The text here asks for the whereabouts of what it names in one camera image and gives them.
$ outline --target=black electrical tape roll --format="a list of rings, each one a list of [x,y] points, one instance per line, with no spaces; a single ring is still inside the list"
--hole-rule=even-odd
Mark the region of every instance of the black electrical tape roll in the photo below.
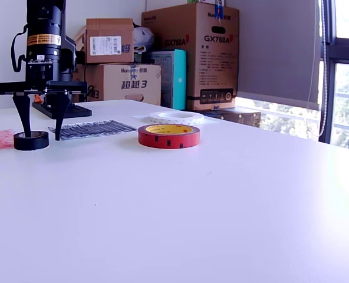
[[[46,131],[32,131],[32,137],[25,137],[25,133],[14,135],[15,149],[31,151],[44,149],[49,146],[49,133]]]

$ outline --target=warning label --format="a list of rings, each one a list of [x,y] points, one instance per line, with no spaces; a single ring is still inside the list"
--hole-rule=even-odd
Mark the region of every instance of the warning label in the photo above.
[[[91,56],[121,55],[121,37],[91,37]]]
[[[36,44],[54,44],[61,46],[61,37],[56,34],[36,34],[28,37],[27,46]]]

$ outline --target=tape roll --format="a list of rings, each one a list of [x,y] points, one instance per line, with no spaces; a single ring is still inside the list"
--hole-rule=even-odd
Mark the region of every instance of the tape roll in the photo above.
[[[150,121],[156,124],[202,125],[205,117],[202,114],[182,111],[156,112],[149,115]]]
[[[185,149],[199,144],[200,131],[196,127],[165,124],[138,129],[139,143],[155,149]]]
[[[25,133],[14,135],[15,149],[24,152],[44,149],[49,146],[49,133],[46,131],[32,131],[32,137],[25,137]]]

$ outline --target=white wall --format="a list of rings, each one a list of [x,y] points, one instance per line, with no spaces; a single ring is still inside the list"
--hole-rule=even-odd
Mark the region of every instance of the white wall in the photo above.
[[[0,82],[25,80],[25,68],[20,73],[12,69],[11,43],[26,24],[26,5],[26,0],[0,0]],[[145,8],[146,0],[67,0],[67,34],[73,37],[85,25],[86,18],[133,18],[140,24]],[[17,39],[17,57],[25,53],[26,40],[26,35]],[[11,107],[12,97],[0,96],[0,108]]]
[[[147,0],[147,11],[186,4],[187,0]]]

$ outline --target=teal box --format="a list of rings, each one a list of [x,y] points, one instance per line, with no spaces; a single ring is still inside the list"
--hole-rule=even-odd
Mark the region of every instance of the teal box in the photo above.
[[[144,62],[162,66],[162,106],[176,110],[186,108],[186,51],[147,52]]]

